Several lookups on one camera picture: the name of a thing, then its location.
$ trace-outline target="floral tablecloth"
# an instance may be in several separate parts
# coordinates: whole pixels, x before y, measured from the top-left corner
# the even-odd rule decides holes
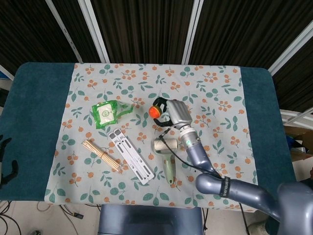
[[[75,64],[45,201],[239,210],[237,202],[199,193],[195,178],[200,172],[179,160],[172,160],[174,184],[167,183],[163,158],[151,149],[151,141],[164,131],[148,115],[158,96],[186,103],[193,127],[222,176],[257,184],[239,67]],[[106,100],[131,103],[134,111],[122,116],[118,124],[97,130],[91,107]],[[167,120],[168,115],[164,113],[162,118]],[[140,183],[108,138],[116,128],[128,136],[155,173],[148,184]],[[166,137],[178,138],[178,131],[172,130]],[[123,172],[115,172],[86,150],[81,145],[84,140],[116,159]],[[178,155],[190,162],[180,141],[179,147]]]

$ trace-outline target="orange ball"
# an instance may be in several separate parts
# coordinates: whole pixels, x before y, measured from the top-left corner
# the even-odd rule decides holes
[[[149,109],[149,115],[152,118],[159,118],[162,114],[162,110],[158,106],[152,106]]]

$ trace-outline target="green packet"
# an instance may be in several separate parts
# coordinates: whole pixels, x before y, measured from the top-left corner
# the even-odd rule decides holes
[[[133,106],[117,100],[109,100],[93,105],[92,111],[96,129],[101,129],[106,125],[117,123],[120,116],[131,113]]]

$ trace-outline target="bundle of wooden sticks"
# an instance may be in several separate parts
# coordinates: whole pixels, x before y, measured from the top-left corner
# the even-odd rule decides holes
[[[110,158],[107,154],[105,154],[105,152],[103,152],[96,145],[86,140],[83,142],[83,146],[89,151],[91,151],[92,153],[98,155],[98,157],[104,160],[110,167],[112,167],[116,171],[119,171],[119,164],[116,161],[114,161],[112,158]]]

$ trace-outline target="cardboard box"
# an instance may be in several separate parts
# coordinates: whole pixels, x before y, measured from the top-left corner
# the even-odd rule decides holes
[[[295,140],[303,141],[302,145],[309,149],[308,153],[291,151],[291,160],[295,162],[313,157],[313,130],[294,126],[284,126],[284,128],[286,135],[293,137]]]

